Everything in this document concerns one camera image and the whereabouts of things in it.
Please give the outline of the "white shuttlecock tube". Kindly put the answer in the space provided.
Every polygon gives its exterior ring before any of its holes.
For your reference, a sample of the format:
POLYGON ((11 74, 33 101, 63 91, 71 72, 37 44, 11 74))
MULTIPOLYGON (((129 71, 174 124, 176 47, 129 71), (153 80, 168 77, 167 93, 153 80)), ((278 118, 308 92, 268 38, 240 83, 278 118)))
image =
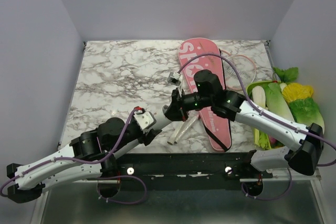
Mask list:
POLYGON ((127 123, 125 133, 119 146, 115 145, 113 152, 114 158, 118 159, 138 145, 149 145, 162 130, 172 123, 165 116, 168 106, 164 105, 161 110, 155 113, 150 111, 139 112, 139 109, 133 114, 131 124, 127 123))

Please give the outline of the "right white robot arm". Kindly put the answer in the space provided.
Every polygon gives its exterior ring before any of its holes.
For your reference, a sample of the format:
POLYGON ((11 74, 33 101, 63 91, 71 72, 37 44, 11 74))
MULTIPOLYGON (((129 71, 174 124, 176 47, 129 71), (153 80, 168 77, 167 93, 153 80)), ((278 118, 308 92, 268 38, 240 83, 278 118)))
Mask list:
POLYGON ((270 151, 253 151, 250 160, 241 165, 246 177, 277 168, 291 168, 307 176, 315 173, 323 150, 321 126, 306 126, 264 110, 243 95, 223 89, 218 76, 209 70, 197 72, 194 81, 197 92, 184 94, 173 90, 170 105, 163 109, 167 119, 186 121, 189 111, 210 108, 221 118, 249 125, 283 144, 270 151))

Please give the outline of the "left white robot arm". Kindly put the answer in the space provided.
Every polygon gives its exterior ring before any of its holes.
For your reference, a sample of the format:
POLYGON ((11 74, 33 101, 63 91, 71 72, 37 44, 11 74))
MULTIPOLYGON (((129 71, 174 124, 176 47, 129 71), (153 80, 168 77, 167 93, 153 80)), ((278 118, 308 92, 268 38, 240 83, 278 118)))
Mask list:
POLYGON ((157 116, 133 115, 126 121, 110 118, 45 158, 28 165, 8 165, 5 197, 21 204, 62 183, 119 177, 117 159, 139 144, 149 145, 169 124, 157 116))

